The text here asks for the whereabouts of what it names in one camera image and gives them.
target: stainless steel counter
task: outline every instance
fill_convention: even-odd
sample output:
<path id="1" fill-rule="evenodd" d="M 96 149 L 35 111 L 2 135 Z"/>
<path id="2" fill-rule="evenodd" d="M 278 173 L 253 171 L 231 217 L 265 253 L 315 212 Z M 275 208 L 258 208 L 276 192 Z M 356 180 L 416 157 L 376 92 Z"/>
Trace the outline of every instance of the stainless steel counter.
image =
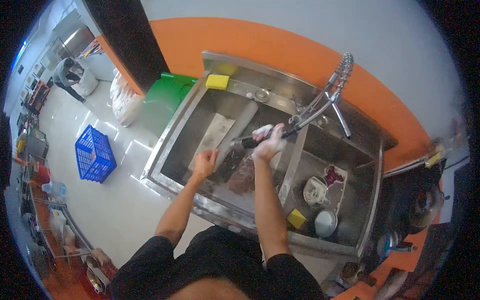
<path id="1" fill-rule="evenodd" d="M 207 51 L 203 58 L 206 71 L 173 115 L 141 176 L 143 183 L 170 200 L 183 188 L 191 174 L 191 161 L 202 147 L 221 146 L 233 135 L 249 134 L 265 124 L 286 123 L 319 92 L 295 75 L 249 60 Z M 227 90 L 206 89 L 209 74 L 230 76 Z M 268 97 L 259 97 L 259 90 L 267 91 Z M 368 243 L 382 179 L 383 152 L 396 141 L 348 102 L 341 101 L 339 107 L 352 131 L 350 139 L 344 137 L 333 109 L 328 109 L 288 139 L 272 169 L 285 214 L 297 208 L 307 217 L 304 227 L 289 231 L 291 247 L 309 255 L 327 253 L 356 260 Z M 195 195 L 192 212 L 255 237 L 252 205 L 248 203 L 253 201 L 253 193 L 238 198 L 228 190 L 226 181 L 238 161 L 226 159 L 223 164 L 227 167 L 219 168 Z M 333 185 L 336 192 L 329 199 L 339 218 L 337 230 L 331 237 L 320 239 L 311 224 L 322 207 L 307 206 L 301 190 L 306 177 L 322 176 L 329 165 L 344 172 L 345 183 Z"/>

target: black pillar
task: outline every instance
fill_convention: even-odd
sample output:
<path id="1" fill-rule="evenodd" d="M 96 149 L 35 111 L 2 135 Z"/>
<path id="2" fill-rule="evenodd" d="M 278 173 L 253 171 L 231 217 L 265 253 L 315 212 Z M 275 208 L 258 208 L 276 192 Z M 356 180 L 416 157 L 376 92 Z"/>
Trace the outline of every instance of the black pillar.
<path id="1" fill-rule="evenodd" d="M 146 93 L 169 69 L 140 1 L 84 1 L 117 58 Z"/>

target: person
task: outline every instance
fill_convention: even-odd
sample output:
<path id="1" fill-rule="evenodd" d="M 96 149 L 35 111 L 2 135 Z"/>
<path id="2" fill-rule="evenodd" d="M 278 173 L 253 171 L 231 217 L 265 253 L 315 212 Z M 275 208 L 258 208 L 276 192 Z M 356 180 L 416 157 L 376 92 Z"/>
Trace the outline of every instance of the person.
<path id="1" fill-rule="evenodd" d="M 72 95 L 75 99 L 80 101 L 81 103 L 85 103 L 85 99 L 80 96 L 75 90 L 72 88 L 72 85 L 77 84 L 80 82 L 80 77 L 70 71 L 72 67 L 76 67 L 82 72 L 85 70 L 81 67 L 81 65 L 77 62 L 75 62 L 73 59 L 67 57 L 60 61 L 58 65 L 55 67 L 55 70 L 53 71 L 53 83 L 56 84 L 58 87 L 61 87 L 67 93 Z"/>
<path id="2" fill-rule="evenodd" d="M 114 299 L 325 299 L 318 282 L 288 247 L 286 220 L 273 186 L 270 160 L 285 146 L 283 126 L 277 125 L 271 138 L 252 153 L 258 240 L 212 226 L 194 236 L 184 254 L 173 258 L 193 197 L 212 173 L 218 155 L 218 149 L 201 152 L 192 176 L 161 217 L 154 236 L 112 279 Z M 257 141 L 266 133 L 260 129 L 254 131 Z"/>

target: bowl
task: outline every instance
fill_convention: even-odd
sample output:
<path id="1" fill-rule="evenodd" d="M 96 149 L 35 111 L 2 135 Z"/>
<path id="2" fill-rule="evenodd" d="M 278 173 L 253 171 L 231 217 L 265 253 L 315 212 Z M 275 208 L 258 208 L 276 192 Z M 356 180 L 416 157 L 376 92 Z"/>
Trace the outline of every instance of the bowl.
<path id="1" fill-rule="evenodd" d="M 330 236 L 336 229 L 337 217 L 332 209 L 322 210 L 315 218 L 315 232 L 320 238 Z"/>
<path id="2" fill-rule="evenodd" d="M 319 179 L 315 176 L 308 179 L 303 188 L 303 198 L 308 205 L 322 204 L 325 201 L 328 187 L 324 179 Z"/>

